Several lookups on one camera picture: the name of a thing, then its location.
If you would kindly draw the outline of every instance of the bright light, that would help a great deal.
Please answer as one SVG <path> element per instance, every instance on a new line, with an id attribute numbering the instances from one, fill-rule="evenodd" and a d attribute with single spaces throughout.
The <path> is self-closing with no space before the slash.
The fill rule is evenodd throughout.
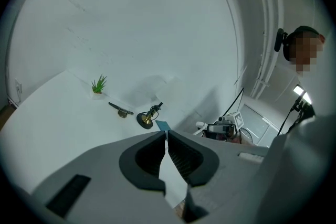
<path id="1" fill-rule="evenodd" d="M 303 88 L 301 88 L 300 86 L 296 86 L 294 92 L 297 93 L 298 95 L 301 95 L 303 92 Z M 303 95 L 303 99 L 305 99 L 309 104 L 311 104 L 311 100 L 307 93 Z"/>

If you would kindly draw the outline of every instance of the black round lamp base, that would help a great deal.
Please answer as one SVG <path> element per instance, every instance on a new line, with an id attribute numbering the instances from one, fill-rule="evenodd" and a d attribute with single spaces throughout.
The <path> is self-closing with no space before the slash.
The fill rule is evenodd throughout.
<path id="1" fill-rule="evenodd" d="M 136 120 L 141 125 L 141 127 L 148 130 L 151 127 L 153 127 L 153 122 L 151 120 L 146 120 L 145 118 L 146 118 L 146 115 L 144 113 L 140 113 L 137 115 Z"/>

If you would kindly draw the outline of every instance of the black cap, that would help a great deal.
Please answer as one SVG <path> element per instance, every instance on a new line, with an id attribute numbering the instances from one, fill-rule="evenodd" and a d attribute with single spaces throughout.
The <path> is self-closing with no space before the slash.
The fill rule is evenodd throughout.
<path id="1" fill-rule="evenodd" d="M 314 33 L 316 35 L 319 35 L 319 32 L 317 32 L 314 28 L 311 28 L 309 26 L 300 26 L 298 28 L 295 29 L 295 31 L 293 33 L 291 33 L 286 40 L 283 41 L 284 44 L 284 53 L 283 56 L 285 57 L 285 59 L 287 61 L 290 60 L 289 58 L 289 43 L 291 42 L 291 40 L 293 39 L 294 36 L 296 36 L 298 33 L 302 33 L 302 32 L 311 32 Z"/>

